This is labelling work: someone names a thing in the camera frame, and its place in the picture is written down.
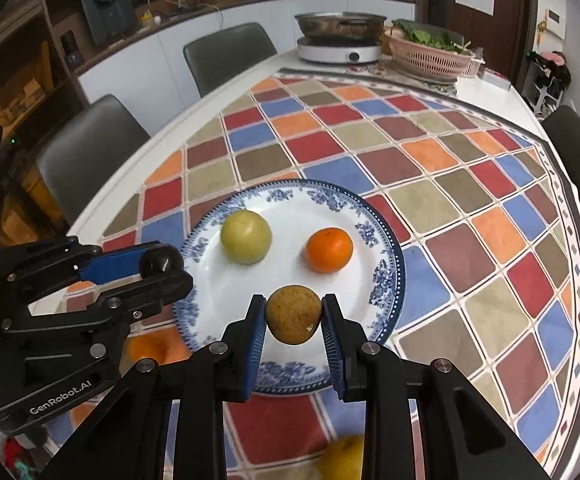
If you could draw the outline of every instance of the pink basket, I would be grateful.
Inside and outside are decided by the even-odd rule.
[[[397,66],[413,76],[451,83],[470,68],[472,56],[412,43],[400,34],[400,30],[387,30],[388,45]]]

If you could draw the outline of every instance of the green vegetables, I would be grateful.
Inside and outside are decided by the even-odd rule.
[[[405,40],[432,46],[441,50],[448,50],[449,52],[456,52],[457,54],[469,54],[468,45],[470,44],[470,41],[463,45],[459,45],[450,39],[447,32],[442,32],[432,36],[429,32],[426,32],[425,30],[417,30],[411,25],[401,22],[401,20],[394,20],[392,25],[394,27],[399,27],[405,32]]]

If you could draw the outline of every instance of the black ball knob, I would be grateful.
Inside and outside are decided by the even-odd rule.
[[[169,270],[182,270],[183,256],[176,247],[168,244],[157,245],[148,249],[138,262],[138,270],[142,278]]]

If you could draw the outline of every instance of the basket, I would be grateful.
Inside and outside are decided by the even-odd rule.
[[[473,57],[472,59],[470,59],[470,66],[468,67],[468,70],[464,72],[463,76],[476,77],[477,74],[479,73],[479,68],[484,63],[485,61],[483,59],[476,59]]]
[[[413,43],[400,38],[400,33],[386,31],[386,36],[394,62],[404,72],[434,82],[454,83],[470,68],[472,56]]]

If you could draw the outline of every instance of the colorful checkered tablecloth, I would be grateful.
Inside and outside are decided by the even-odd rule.
[[[282,72],[232,102],[140,187],[100,240],[180,247],[234,192],[314,178],[364,197],[403,248],[406,297],[387,342],[452,360],[558,478],[580,438],[580,215],[548,144],[452,98],[351,75]],[[72,286],[61,309],[99,289]],[[172,310],[132,336],[177,341]],[[60,445],[96,404],[49,423]],[[335,438],[363,432],[364,405],[331,388],[254,394],[225,410],[231,479],[310,478]],[[171,471],[178,406],[166,472]],[[422,478],[419,421],[411,415]]]

